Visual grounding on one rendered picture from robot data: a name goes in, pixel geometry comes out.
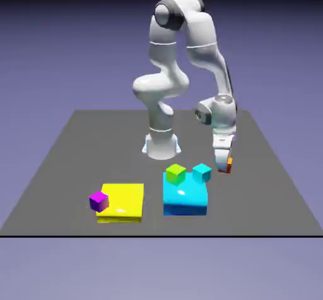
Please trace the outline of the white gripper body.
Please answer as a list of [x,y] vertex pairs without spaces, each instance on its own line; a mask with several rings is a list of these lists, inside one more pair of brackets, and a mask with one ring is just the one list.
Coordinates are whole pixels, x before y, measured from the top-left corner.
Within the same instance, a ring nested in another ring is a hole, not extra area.
[[230,149],[215,149],[214,150],[214,158],[216,167],[218,170],[222,169],[225,170],[227,167],[227,160],[231,157],[231,150]]

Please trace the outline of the small orange cube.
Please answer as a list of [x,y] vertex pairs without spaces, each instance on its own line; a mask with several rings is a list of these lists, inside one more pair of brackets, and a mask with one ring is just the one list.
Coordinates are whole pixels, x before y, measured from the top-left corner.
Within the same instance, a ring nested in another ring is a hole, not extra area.
[[232,170],[232,161],[233,161],[233,158],[232,157],[229,157],[228,160],[227,160],[227,167],[225,170],[218,170],[220,173],[231,173],[231,170]]

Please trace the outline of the small cyan cube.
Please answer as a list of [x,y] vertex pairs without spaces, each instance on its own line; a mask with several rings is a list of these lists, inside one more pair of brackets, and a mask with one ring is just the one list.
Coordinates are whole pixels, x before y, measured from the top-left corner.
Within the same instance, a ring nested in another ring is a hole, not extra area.
[[212,168],[205,164],[198,164],[192,168],[192,177],[198,183],[206,183],[211,179]]

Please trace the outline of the small green cube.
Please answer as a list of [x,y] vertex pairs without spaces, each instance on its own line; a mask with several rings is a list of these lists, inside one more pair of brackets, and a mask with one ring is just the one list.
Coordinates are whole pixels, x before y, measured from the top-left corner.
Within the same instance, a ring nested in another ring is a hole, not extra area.
[[179,185],[185,180],[186,168],[179,164],[172,164],[166,169],[166,181]]

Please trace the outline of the small purple cube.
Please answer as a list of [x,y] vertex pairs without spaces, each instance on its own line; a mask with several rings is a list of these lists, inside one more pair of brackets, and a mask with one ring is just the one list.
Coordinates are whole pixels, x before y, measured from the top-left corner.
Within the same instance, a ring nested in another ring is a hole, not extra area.
[[90,208],[96,212],[102,212],[109,207],[109,196],[101,191],[96,191],[89,196]]

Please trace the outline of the large cyan box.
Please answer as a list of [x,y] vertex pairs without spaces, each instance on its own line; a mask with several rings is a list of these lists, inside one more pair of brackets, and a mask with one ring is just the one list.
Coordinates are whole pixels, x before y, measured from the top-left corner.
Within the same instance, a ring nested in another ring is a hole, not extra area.
[[197,182],[192,173],[186,173],[185,180],[174,185],[163,173],[163,215],[205,216],[208,208],[208,192],[205,182]]

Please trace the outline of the large yellow box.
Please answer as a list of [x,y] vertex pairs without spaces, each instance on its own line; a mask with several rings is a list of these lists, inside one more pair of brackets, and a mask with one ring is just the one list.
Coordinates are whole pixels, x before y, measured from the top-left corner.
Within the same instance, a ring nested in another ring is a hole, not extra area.
[[143,183],[104,183],[101,191],[108,196],[109,206],[96,212],[97,223],[141,222]]

